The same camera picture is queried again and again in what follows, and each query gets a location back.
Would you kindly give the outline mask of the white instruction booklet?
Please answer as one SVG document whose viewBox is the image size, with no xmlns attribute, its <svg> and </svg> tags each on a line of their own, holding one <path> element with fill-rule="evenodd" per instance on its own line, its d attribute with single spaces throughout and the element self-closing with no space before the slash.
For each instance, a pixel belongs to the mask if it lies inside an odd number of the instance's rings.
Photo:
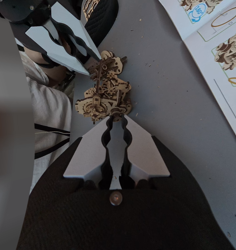
<svg viewBox="0 0 236 250">
<path fill-rule="evenodd" d="M 236 0 L 159 2 L 236 135 Z"/>
</svg>

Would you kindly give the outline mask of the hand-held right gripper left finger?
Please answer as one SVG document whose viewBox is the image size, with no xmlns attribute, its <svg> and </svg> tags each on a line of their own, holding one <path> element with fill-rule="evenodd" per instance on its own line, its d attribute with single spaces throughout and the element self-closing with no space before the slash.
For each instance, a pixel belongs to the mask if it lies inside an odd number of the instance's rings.
<svg viewBox="0 0 236 250">
<path fill-rule="evenodd" d="M 84 181 L 111 182 L 113 169 L 109 150 L 112 117 L 106 117 L 82 136 L 81 141 L 66 168 L 64 178 L 80 178 Z"/>
</svg>

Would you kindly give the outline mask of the person's left forearm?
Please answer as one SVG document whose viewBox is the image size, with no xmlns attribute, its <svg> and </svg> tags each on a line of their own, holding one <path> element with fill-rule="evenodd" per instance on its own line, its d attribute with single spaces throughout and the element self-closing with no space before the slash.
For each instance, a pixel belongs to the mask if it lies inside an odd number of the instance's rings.
<svg viewBox="0 0 236 250">
<path fill-rule="evenodd" d="M 49 87 L 56 86 L 65 79 L 67 73 L 67 68 L 65 66 L 59 65 L 58 67 L 45 68 L 41 66 L 41 64 L 50 63 L 45 60 L 45 56 L 42 53 L 30 50 L 26 47 L 24 47 L 24 51 L 26 55 L 46 74 L 49 79 Z"/>
</svg>

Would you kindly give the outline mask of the grey desk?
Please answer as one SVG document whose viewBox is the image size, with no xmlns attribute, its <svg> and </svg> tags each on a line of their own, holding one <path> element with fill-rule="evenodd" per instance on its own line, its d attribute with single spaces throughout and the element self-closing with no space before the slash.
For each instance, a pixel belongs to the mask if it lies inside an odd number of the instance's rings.
<svg viewBox="0 0 236 250">
<path fill-rule="evenodd" d="M 191 171 L 236 249 L 236 137 L 159 1 L 118 1 L 99 51 L 127 56 L 136 123 Z"/>
</svg>

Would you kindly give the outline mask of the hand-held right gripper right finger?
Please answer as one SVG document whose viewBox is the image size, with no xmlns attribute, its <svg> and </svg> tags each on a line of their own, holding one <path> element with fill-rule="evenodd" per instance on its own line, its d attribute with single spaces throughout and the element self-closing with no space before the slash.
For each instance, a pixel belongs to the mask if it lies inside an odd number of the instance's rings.
<svg viewBox="0 0 236 250">
<path fill-rule="evenodd" d="M 152 135 L 127 115 L 122 116 L 125 148 L 121 170 L 122 177 L 133 181 L 149 180 L 153 177 L 169 177 L 170 172 L 157 149 Z"/>
</svg>

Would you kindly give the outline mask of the wooden mechanical puzzle model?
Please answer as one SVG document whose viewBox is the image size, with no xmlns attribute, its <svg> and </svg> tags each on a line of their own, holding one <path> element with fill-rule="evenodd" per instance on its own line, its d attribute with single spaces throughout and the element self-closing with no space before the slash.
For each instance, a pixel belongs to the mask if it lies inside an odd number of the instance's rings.
<svg viewBox="0 0 236 250">
<path fill-rule="evenodd" d="M 119 78 L 127 57 L 116 57 L 111 51 L 101 52 L 101 61 L 88 68 L 94 87 L 84 93 L 84 99 L 77 100 L 76 111 L 84 117 L 90 117 L 93 123 L 108 116 L 114 122 L 122 119 L 132 110 L 132 101 L 127 93 L 132 89 L 129 82 Z"/>
</svg>

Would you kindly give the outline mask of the person's white shirt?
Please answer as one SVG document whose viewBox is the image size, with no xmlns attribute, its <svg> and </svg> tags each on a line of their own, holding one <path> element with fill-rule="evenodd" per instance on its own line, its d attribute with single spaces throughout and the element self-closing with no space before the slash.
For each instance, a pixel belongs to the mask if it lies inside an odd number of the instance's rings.
<svg viewBox="0 0 236 250">
<path fill-rule="evenodd" d="M 71 128 L 72 105 L 66 94 L 49 87 L 49 79 L 41 68 L 19 49 L 27 83 L 29 86 L 34 123 L 42 129 L 35 129 L 35 153 L 48 150 L 68 139 Z"/>
</svg>

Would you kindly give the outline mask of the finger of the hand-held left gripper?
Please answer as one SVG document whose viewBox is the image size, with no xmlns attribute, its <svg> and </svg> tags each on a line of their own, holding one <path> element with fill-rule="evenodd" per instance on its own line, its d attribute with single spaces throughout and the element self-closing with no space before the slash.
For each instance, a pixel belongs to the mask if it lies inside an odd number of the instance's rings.
<svg viewBox="0 0 236 250">
<path fill-rule="evenodd" d="M 51 7 L 51 20 L 58 31 L 67 34 L 76 48 L 86 56 L 89 54 L 96 61 L 101 60 L 101 55 L 80 20 L 72 15 L 59 2 Z"/>
<path fill-rule="evenodd" d="M 82 23 L 76 18 L 57 18 L 52 19 L 59 28 L 65 28 L 67 34 L 71 32 L 71 36 L 79 38 L 82 42 L 82 46 L 85 49 L 89 48 L 90 43 L 88 41 L 87 32 Z M 89 75 L 88 70 L 82 65 L 82 63 L 76 58 L 66 52 L 62 45 L 58 45 L 52 41 L 49 36 L 49 31 L 45 27 L 30 27 L 26 34 L 39 46 L 41 46 L 46 52 L 47 56 L 54 62 L 67 67 L 70 70 L 76 71 L 81 74 Z"/>
</svg>

